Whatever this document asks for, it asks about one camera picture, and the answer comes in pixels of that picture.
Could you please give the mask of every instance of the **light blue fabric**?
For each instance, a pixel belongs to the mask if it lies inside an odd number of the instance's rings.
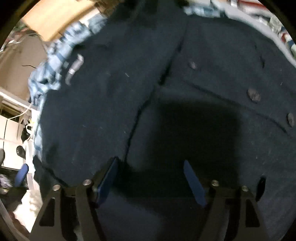
[[[196,14],[209,18],[221,17],[223,13],[216,7],[196,4],[185,7],[184,11],[187,15]],[[73,48],[91,35],[97,34],[105,23],[106,19],[104,17],[96,15],[89,20],[88,27],[80,22],[72,24],[60,39],[52,43],[47,51],[47,60],[42,62],[29,77],[28,86],[31,101],[40,111],[37,123],[35,123],[37,127],[34,133],[34,155],[37,155],[40,160],[42,160],[42,130],[39,125],[39,119],[46,100],[46,94],[49,90],[58,90],[60,88],[60,81],[62,79],[61,69]]]

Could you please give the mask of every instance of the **clothing tag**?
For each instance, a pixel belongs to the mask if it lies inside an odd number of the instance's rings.
[[[74,63],[71,65],[67,75],[66,75],[66,78],[65,78],[65,83],[67,85],[71,85],[70,84],[70,80],[72,78],[72,76],[75,74],[76,71],[78,71],[80,69],[80,67],[83,65],[84,63],[84,58],[81,54],[78,54],[77,55],[77,59],[74,61]]]

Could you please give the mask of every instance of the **brown button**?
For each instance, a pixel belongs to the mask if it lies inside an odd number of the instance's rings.
[[[193,61],[189,61],[189,67],[192,68],[192,69],[197,68],[196,63],[194,63]]]
[[[291,127],[294,126],[295,121],[294,121],[294,116],[293,116],[292,113],[287,114],[287,121],[289,122],[289,125],[290,125]]]
[[[248,96],[250,97],[250,99],[252,101],[254,101],[256,103],[261,100],[261,96],[259,95],[257,90],[254,90],[254,89],[248,89]]]

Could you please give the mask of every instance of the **metal screw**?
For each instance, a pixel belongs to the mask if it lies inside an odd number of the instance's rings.
[[[54,186],[52,187],[52,189],[53,189],[54,191],[57,191],[57,190],[59,190],[60,188],[61,188],[61,186],[60,186],[59,184],[54,185]]]
[[[249,189],[248,189],[248,187],[247,187],[247,186],[242,186],[242,190],[243,190],[244,192],[247,192],[247,191],[249,191]]]
[[[211,182],[211,184],[214,186],[214,187],[218,187],[219,186],[219,182],[217,180],[213,180]]]
[[[91,180],[90,179],[86,179],[86,180],[83,181],[82,184],[83,184],[83,186],[88,186],[88,185],[91,184]]]

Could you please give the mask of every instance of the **blue object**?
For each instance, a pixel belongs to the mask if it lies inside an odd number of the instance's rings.
[[[205,207],[207,204],[207,201],[205,200],[205,190],[187,160],[184,162],[184,175],[194,195],[195,201],[202,207]]]
[[[115,180],[118,171],[118,160],[115,158],[112,161],[109,169],[107,170],[103,180],[98,186],[98,196],[96,203],[101,205],[107,199],[110,188]]]
[[[26,175],[29,171],[29,166],[25,163],[22,165],[22,168],[19,169],[17,175],[15,176],[15,187],[20,187],[22,182],[25,180]]]

